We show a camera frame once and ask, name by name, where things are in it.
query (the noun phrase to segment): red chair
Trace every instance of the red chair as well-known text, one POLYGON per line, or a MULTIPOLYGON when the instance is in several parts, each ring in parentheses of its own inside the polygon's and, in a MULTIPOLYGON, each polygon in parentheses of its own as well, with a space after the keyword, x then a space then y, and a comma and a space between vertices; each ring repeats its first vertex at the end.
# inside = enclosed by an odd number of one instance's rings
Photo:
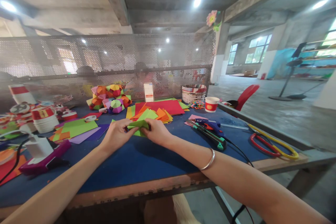
POLYGON ((241 111, 245 102, 258 90, 259 87, 259 85, 251 85, 239 96, 238 101, 230 100, 227 102, 231 103, 234 109, 241 111))

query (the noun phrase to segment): metal mesh partition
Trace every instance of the metal mesh partition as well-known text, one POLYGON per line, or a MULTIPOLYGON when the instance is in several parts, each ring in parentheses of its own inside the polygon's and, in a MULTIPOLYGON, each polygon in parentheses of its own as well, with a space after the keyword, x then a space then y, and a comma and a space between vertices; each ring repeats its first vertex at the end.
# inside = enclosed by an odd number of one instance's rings
POLYGON ((214 52, 214 33, 1 38, 0 102, 8 105, 17 83, 38 100, 72 104, 113 83, 136 100, 143 82, 154 82, 155 98, 177 97, 183 84, 209 85, 214 52))

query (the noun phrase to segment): hand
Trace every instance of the hand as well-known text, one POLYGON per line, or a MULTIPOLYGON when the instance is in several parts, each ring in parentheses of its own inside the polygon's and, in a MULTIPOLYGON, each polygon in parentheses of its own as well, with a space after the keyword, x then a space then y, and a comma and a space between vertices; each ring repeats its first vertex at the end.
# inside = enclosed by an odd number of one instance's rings
POLYGON ((132 121, 130 119, 122 119, 112 122, 104 139, 99 145, 102 150, 108 152, 108 154, 111 155, 113 152, 123 146, 139 129, 138 127, 135 127, 126 133, 124 128, 127 127, 131 122, 132 121))
POLYGON ((163 146, 169 138, 173 137, 173 135, 167 130, 167 128, 163 125, 163 122, 160 120, 154 120, 150 118, 146 118, 145 121, 150 125, 151 131, 146 128, 141 128, 140 130, 149 138, 152 142, 163 146))

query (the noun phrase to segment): floor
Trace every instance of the floor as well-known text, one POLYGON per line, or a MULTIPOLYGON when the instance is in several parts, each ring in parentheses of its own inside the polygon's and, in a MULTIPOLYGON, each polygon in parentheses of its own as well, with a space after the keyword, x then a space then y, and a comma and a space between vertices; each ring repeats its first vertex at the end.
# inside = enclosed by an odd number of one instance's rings
MULTIPOLYGON (((293 79, 289 82, 283 96, 300 94, 320 83, 316 80, 293 79)), ((336 152, 335 119, 336 111, 312 106, 313 101, 323 89, 323 84, 311 90, 304 100, 276 101, 268 96, 276 96, 284 85, 283 80, 258 80, 256 78, 222 76, 218 86, 209 87, 209 96, 222 100, 238 99, 249 85, 259 84, 259 90, 245 103, 242 112, 261 121, 267 122, 278 130, 296 139, 311 143, 314 146, 336 152)), ((271 176, 283 186, 287 186, 296 172, 271 176)), ((336 166, 334 166, 320 182, 304 198, 308 204, 336 223, 336 166)), ((233 210, 240 204, 223 192, 233 210)), ((220 206, 210 189, 185 194, 191 210, 201 223, 228 223, 220 206)), ((251 212, 254 222, 261 218, 251 212)), ((238 218, 241 223, 252 223, 244 211, 238 218)))

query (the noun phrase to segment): bracelet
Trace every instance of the bracelet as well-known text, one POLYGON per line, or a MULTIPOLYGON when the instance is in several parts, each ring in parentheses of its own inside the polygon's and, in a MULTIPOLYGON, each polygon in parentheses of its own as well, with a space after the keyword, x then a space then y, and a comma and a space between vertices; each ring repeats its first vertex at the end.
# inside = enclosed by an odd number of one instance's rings
POLYGON ((214 159, 215 159, 215 151, 212 148, 209 148, 209 149, 212 152, 211 159, 210 159, 209 163, 204 168, 202 168, 200 170, 205 170, 206 168, 208 168, 212 164, 212 162, 214 161, 214 159))

